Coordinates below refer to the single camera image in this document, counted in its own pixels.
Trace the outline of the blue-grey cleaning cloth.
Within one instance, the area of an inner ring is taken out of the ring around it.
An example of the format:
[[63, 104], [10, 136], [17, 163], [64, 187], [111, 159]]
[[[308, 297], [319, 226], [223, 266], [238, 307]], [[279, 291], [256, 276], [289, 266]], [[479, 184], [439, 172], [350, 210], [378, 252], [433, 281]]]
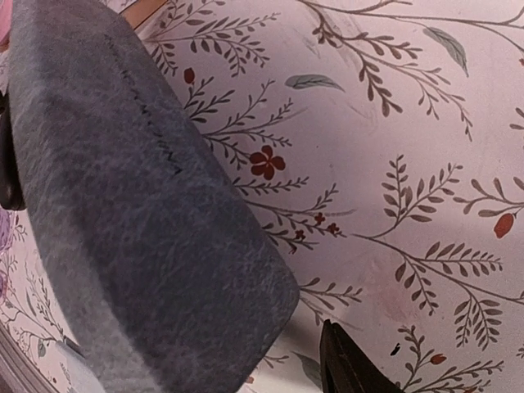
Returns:
[[80, 347], [69, 337], [54, 343], [56, 351], [62, 357], [61, 368], [68, 381], [67, 392], [75, 393], [105, 393], [81, 353]]

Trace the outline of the clear purple glasses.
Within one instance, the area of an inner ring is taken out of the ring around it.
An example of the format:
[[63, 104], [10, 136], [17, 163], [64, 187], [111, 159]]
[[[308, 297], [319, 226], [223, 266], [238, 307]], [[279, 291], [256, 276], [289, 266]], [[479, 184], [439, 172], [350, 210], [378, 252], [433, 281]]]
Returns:
[[9, 263], [8, 251], [13, 243], [13, 213], [1, 210], [1, 301], [7, 296], [9, 287]]

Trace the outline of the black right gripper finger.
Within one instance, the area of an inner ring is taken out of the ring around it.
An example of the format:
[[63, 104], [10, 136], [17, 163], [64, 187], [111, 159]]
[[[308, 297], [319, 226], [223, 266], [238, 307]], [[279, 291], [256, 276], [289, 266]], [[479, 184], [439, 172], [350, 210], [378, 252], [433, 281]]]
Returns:
[[323, 322], [319, 344], [322, 390], [327, 393], [402, 393], [339, 323]]

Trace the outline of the grey case green lining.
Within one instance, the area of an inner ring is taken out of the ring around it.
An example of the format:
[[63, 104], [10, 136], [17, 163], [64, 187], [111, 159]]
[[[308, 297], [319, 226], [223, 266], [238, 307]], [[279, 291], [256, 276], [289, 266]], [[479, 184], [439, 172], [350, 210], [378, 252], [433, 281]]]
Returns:
[[16, 1], [8, 60], [34, 238], [98, 381], [238, 391], [298, 286], [140, 39], [98, 1]]

